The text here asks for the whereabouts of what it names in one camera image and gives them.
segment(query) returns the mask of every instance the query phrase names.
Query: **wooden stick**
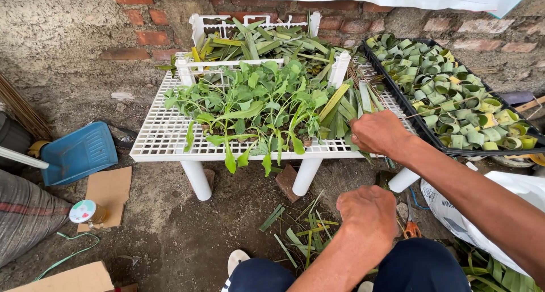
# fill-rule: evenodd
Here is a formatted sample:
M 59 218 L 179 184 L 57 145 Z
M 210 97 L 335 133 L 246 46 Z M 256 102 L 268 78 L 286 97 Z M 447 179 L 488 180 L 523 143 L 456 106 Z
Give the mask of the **wooden stick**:
M 472 99 L 474 99 L 474 98 L 479 98 L 479 96 L 471 96 L 471 97 L 469 97 L 469 98 L 466 98 L 465 100 L 459 100 L 459 101 L 457 101 L 457 102 L 453 102 L 452 104 L 454 105 L 454 104 L 457 104 L 457 103 L 465 102 L 465 101 L 467 101 L 467 100 L 472 100 Z M 425 113 L 428 113 L 428 112 L 432 112 L 432 111 L 435 111 L 435 110 L 437 110 L 437 109 L 440 109 L 440 107 L 439 107 L 439 108 L 433 108 L 433 109 L 430 109 L 430 110 L 426 110 L 426 111 L 421 112 L 421 113 L 418 113 L 418 114 L 413 114 L 413 115 L 411 115 L 411 116 L 402 117 L 401 119 L 402 119 L 402 120 L 406 120 L 406 119 L 408 119 L 408 118 L 410 118 L 410 117 L 414 117 L 414 116 L 417 116 L 417 115 L 421 115 L 421 114 L 425 114 Z
M 518 112 L 522 112 L 522 111 L 528 110 L 529 108 L 533 108 L 535 106 L 538 106 L 541 103 L 545 103 L 545 96 L 542 96 L 542 97 L 538 98 L 537 100 L 531 100 L 528 103 L 526 103 L 526 104 L 524 104 L 522 106 L 518 106 L 518 107 L 516 107 L 514 109 L 516 111 L 518 111 Z

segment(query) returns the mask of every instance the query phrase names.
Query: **white plastic grid table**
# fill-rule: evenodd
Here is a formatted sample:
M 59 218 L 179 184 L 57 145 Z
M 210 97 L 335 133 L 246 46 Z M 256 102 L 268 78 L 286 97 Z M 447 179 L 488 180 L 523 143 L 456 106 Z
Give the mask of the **white plastic grid table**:
M 358 68 L 364 71 L 367 78 L 377 74 L 370 64 L 358 65 Z M 180 85 L 182 83 L 177 73 L 174 74 L 174 78 L 170 71 L 165 74 L 130 155 L 136 162 L 180 161 L 197 198 L 207 200 L 211 197 L 212 191 L 204 175 L 201 161 L 223 161 L 226 156 L 225 149 L 223 144 L 214 146 L 207 142 L 201 126 L 195 124 L 193 146 L 188 152 L 183 151 L 191 118 L 181 115 L 176 108 L 166 110 L 163 97 L 165 91 Z M 391 93 L 385 90 L 381 97 L 385 108 L 393 111 L 398 117 L 406 116 Z M 402 120 L 402 123 L 408 131 L 415 133 L 407 120 Z M 323 144 L 320 145 L 314 138 L 312 146 L 306 148 L 303 155 L 297 155 L 291 151 L 282 152 L 282 159 L 303 159 L 293 185 L 293 193 L 298 196 L 303 196 L 308 191 L 323 159 L 363 157 L 359 152 L 351 151 L 350 145 L 343 139 L 322 140 L 322 142 Z M 246 151 L 249 145 L 248 142 L 230 142 L 230 149 L 236 158 Z M 249 160 L 262 160 L 263 157 L 263 155 L 249 156 Z M 277 153 L 273 152 L 271 158 L 276 159 Z

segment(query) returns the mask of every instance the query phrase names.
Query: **table leg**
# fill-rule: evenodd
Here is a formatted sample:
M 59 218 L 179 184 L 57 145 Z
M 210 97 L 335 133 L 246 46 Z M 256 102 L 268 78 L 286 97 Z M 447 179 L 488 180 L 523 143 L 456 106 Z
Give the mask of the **table leg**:
M 303 196 L 309 190 L 310 184 L 320 168 L 323 159 L 303 159 L 297 177 L 293 183 L 293 193 L 297 196 Z
M 193 187 L 193 191 L 200 200 L 208 200 L 212 196 L 212 190 L 204 175 L 201 161 L 180 161 L 184 168 L 185 175 Z

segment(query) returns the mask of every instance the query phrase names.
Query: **hand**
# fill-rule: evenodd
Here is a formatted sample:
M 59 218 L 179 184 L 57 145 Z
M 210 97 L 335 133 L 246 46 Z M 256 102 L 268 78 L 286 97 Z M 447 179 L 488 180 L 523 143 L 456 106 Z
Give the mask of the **hand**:
M 341 229 L 348 230 L 348 235 L 358 238 L 365 246 L 375 248 L 380 262 L 399 232 L 396 198 L 392 192 L 379 186 L 361 186 L 339 195 L 337 210 L 343 219 Z
M 408 132 L 390 110 L 364 114 L 350 121 L 352 143 L 361 150 L 392 157 L 402 151 L 403 144 L 415 136 Z

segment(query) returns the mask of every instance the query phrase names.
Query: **dirt ground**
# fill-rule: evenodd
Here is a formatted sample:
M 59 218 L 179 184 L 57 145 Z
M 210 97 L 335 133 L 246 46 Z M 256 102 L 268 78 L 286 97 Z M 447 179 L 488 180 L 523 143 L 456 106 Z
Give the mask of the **dirt ground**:
M 57 121 L 77 122 L 58 123 L 56 132 L 74 131 L 87 121 L 104 118 L 116 125 L 138 130 L 147 111 L 144 105 L 135 103 L 128 103 L 123 113 L 117 112 L 113 103 L 89 105 L 94 109 L 87 113 L 92 114 L 79 110 L 59 116 Z M 274 233 L 285 238 L 286 227 L 280 231 L 277 221 L 266 233 L 258 230 L 278 204 L 304 209 L 324 190 L 320 208 L 327 212 L 323 213 L 327 219 L 335 220 L 339 218 L 335 200 L 341 192 L 361 184 L 374 184 L 380 170 L 397 172 L 401 169 L 399 165 L 390 169 L 380 159 L 375 160 L 373 166 L 363 159 L 324 160 L 309 194 L 290 204 L 277 187 L 273 174 L 264 177 L 259 162 L 250 162 L 248 167 L 238 169 L 234 175 L 222 162 L 205 162 L 206 168 L 216 172 L 215 185 L 212 198 L 199 201 L 190 190 L 179 163 L 136 163 L 128 156 L 128 151 L 118 151 L 118 156 L 119 164 L 109 169 L 133 167 L 123 225 L 96 233 L 100 238 L 98 245 L 60 264 L 47 276 L 90 262 L 105 261 L 116 287 L 137 282 L 140 292 L 219 291 L 227 278 L 227 259 L 234 249 L 242 248 L 252 257 L 273 261 L 286 259 L 274 238 Z M 480 168 L 486 171 L 502 169 L 487 161 L 481 162 Z M 36 183 L 41 179 L 32 169 L 25 171 L 24 177 Z M 46 187 L 46 190 L 76 203 L 85 197 L 86 183 L 84 178 L 68 186 Z M 423 204 L 419 191 L 416 192 L 420 204 Z M 421 222 L 424 236 L 446 245 L 452 244 L 451 234 L 431 212 L 417 210 L 416 217 Z M 76 225 L 67 223 L 60 232 L 74 236 Z M 55 262 L 94 242 L 90 236 L 75 240 L 49 236 L 23 256 L 0 268 L 0 291 L 29 283 Z M 133 266 L 131 260 L 120 255 L 138 256 L 140 261 Z M 289 261 L 280 263 L 294 274 L 301 273 L 301 269 L 295 270 Z

